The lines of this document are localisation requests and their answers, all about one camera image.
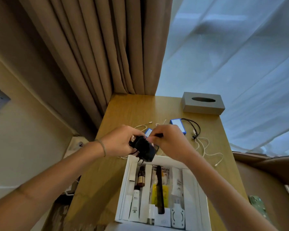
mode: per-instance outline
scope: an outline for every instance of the yellow packet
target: yellow packet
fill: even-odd
[[[168,186],[163,185],[163,198],[164,198],[164,207],[168,207]],[[152,196],[151,196],[151,204],[155,204],[155,206],[158,205],[158,196],[156,192],[156,184],[153,184],[152,188]]]

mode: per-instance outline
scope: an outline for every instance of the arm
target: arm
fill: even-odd
[[[164,137],[154,137],[163,133]],[[190,145],[176,125],[156,127],[147,140],[171,158],[184,163],[195,175],[228,230],[277,231]]]
[[[101,138],[106,156],[127,156],[133,152],[128,145],[132,135],[144,136],[139,130],[121,126]],[[104,157],[102,145],[87,143],[1,198],[0,230],[30,230],[56,198],[100,157]]]

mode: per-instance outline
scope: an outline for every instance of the hand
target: hand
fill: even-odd
[[[164,136],[156,137],[155,135],[159,133],[163,133]],[[189,155],[196,152],[177,125],[159,125],[147,140],[158,145],[172,159],[183,163],[189,159]]]
[[[143,132],[133,127],[122,125],[100,139],[106,148],[106,156],[127,156],[136,151],[128,142],[132,136],[145,136]]]

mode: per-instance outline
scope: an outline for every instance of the black cable with connector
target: black cable with connector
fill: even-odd
[[[198,123],[195,122],[195,121],[193,121],[193,120],[186,119],[186,118],[181,118],[181,120],[188,121],[188,122],[192,125],[192,127],[194,128],[194,134],[195,134],[195,135],[192,137],[192,139],[193,139],[193,140],[196,139],[196,138],[200,135],[200,132],[201,132],[201,128],[200,128],[200,126],[198,125]],[[195,124],[198,126],[199,132],[197,132],[197,130],[196,130],[196,128],[194,127],[194,125],[192,124],[192,122],[195,123]]]

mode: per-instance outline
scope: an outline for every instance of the gray tissue box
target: gray tissue box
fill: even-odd
[[[185,92],[181,100],[183,112],[221,115],[225,110],[220,95]]]

